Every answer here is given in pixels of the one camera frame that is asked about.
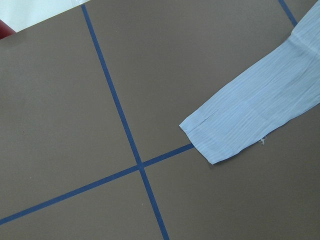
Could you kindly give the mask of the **red cylinder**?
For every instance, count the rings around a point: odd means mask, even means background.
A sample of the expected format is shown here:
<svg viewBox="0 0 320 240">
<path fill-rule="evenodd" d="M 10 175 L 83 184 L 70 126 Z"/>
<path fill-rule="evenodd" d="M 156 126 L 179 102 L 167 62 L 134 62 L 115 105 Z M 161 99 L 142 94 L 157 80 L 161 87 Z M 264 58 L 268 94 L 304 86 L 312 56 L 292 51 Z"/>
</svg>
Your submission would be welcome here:
<svg viewBox="0 0 320 240">
<path fill-rule="evenodd" d="M 16 32 L 9 27 L 5 22 L 0 20 L 0 39 L 4 39 L 8 36 L 14 35 Z"/>
</svg>

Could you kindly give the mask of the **light blue button shirt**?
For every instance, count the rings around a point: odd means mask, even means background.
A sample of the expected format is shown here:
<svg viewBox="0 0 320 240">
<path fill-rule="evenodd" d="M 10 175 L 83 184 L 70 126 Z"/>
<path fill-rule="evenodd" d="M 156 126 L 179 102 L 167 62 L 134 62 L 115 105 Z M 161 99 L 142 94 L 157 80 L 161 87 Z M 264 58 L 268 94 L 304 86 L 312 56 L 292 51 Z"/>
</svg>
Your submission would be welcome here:
<svg viewBox="0 0 320 240">
<path fill-rule="evenodd" d="M 209 163 L 226 160 L 320 102 L 320 5 L 279 47 L 226 84 L 180 128 Z"/>
</svg>

